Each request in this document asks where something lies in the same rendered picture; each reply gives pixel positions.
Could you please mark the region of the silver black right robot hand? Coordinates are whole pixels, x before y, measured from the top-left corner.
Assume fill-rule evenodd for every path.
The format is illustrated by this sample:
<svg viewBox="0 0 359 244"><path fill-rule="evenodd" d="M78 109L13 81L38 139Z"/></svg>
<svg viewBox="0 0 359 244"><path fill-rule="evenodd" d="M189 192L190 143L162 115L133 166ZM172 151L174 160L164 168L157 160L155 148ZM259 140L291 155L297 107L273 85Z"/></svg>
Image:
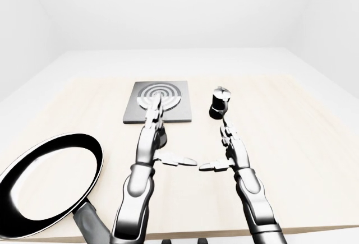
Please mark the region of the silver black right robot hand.
<svg viewBox="0 0 359 244"><path fill-rule="evenodd" d="M217 159L214 162L205 163L199 166L199 171L226 171L232 168L234 171L250 168L250 160L243 141L240 139L233 122L223 117L223 125L220 127L222 145L226 149L225 159Z"/></svg>

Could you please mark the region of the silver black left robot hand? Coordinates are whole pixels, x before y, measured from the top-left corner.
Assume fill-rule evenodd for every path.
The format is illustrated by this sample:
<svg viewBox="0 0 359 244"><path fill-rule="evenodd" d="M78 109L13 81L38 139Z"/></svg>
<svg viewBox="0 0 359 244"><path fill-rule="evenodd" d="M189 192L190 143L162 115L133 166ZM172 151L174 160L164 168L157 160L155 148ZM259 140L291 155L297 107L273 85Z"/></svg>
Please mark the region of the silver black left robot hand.
<svg viewBox="0 0 359 244"><path fill-rule="evenodd" d="M158 132L164 127L163 113L162 96L157 94L146 110L145 123L137 143L136 163L153 165L158 160L171 166L196 166L197 162L191 158L171 152L164 153L159 150L160 138Z"/></svg>

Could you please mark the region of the round black stove knob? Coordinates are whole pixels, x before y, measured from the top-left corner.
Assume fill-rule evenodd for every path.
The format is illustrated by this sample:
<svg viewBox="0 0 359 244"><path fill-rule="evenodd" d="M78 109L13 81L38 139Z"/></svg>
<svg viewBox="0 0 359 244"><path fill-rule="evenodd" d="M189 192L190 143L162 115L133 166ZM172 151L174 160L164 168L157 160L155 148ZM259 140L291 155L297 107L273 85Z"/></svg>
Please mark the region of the round black stove knob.
<svg viewBox="0 0 359 244"><path fill-rule="evenodd" d="M160 145L159 145L159 148L163 148L166 143L167 143L167 134L166 134L166 131L165 131L165 127L162 127L159 132L159 138L160 138Z"/></svg>

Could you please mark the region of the silver black moka pot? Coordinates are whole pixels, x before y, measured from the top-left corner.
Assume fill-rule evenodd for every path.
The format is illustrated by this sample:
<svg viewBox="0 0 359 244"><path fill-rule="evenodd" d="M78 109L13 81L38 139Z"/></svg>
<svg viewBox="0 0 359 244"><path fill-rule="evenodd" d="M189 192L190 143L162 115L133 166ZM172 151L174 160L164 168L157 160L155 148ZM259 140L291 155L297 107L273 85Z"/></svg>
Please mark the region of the silver black moka pot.
<svg viewBox="0 0 359 244"><path fill-rule="evenodd" d="M221 86L213 91L212 104L209 109L209 115L213 119L222 119L228 110L228 102L231 98L231 92Z"/></svg>

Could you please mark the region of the black frying pan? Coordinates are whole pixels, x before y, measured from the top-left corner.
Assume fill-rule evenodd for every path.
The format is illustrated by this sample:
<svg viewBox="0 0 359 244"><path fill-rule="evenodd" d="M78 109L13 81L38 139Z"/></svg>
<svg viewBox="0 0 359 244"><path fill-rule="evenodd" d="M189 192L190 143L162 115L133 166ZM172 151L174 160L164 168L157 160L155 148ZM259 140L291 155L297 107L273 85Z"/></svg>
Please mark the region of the black frying pan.
<svg viewBox="0 0 359 244"><path fill-rule="evenodd" d="M104 155L84 133L47 139L0 169L0 241L108 244L89 194Z"/></svg>

